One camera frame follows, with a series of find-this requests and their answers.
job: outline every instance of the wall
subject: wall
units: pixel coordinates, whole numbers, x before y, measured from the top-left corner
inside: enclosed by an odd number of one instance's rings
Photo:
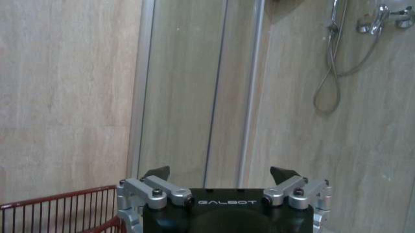
[[[392,9],[415,3],[384,2]],[[377,3],[349,1],[340,69],[355,64],[368,49],[372,37],[356,34],[353,27]],[[321,116],[312,94],[325,72],[329,5],[328,0],[273,3],[244,185],[273,185],[269,165],[292,168],[309,178],[328,178],[335,187],[328,224],[333,232],[411,232],[415,28],[399,31],[388,25],[363,70],[340,80],[337,111]],[[325,87],[320,101],[331,94]]]
[[[0,203],[125,177],[140,1],[0,2]]]

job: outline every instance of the shower faucet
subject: shower faucet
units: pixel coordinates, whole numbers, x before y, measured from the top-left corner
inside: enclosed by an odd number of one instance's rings
[[[360,33],[377,35],[381,32],[384,23],[395,21],[397,28],[405,29],[415,24],[415,11],[411,6],[404,10],[391,11],[385,4],[380,4],[375,15],[364,15],[357,20],[356,30]]]

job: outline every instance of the red wire basket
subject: red wire basket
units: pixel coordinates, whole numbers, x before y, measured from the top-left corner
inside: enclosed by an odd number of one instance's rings
[[[90,188],[0,205],[1,233],[125,232],[116,212],[116,186]]]

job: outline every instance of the silver clamp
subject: silver clamp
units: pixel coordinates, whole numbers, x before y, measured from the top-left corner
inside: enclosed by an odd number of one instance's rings
[[[304,210],[308,205],[313,207],[313,233],[323,231],[331,209],[332,188],[328,181],[311,181],[303,188],[296,188],[288,197],[289,206]]]
[[[190,207],[193,204],[193,196],[188,188],[177,187],[172,183],[160,179],[157,176],[148,176],[142,179],[142,182],[153,187],[158,188],[166,193],[168,198],[173,205]]]
[[[264,189],[264,199],[269,206],[280,206],[284,202],[284,197],[292,193],[292,191],[303,187],[307,180],[300,176],[293,176],[280,183],[276,187]]]
[[[292,208],[304,210],[313,207],[313,233],[323,232],[331,206],[332,188],[328,181],[309,181],[300,176],[292,176],[276,187],[264,189],[264,200],[269,206],[280,206],[288,196]]]
[[[166,206],[166,198],[178,206],[189,207],[193,204],[192,193],[188,188],[181,188],[156,176],[142,179],[125,179],[116,187],[117,216],[125,222],[128,233],[142,233],[138,215],[142,207],[158,210]]]

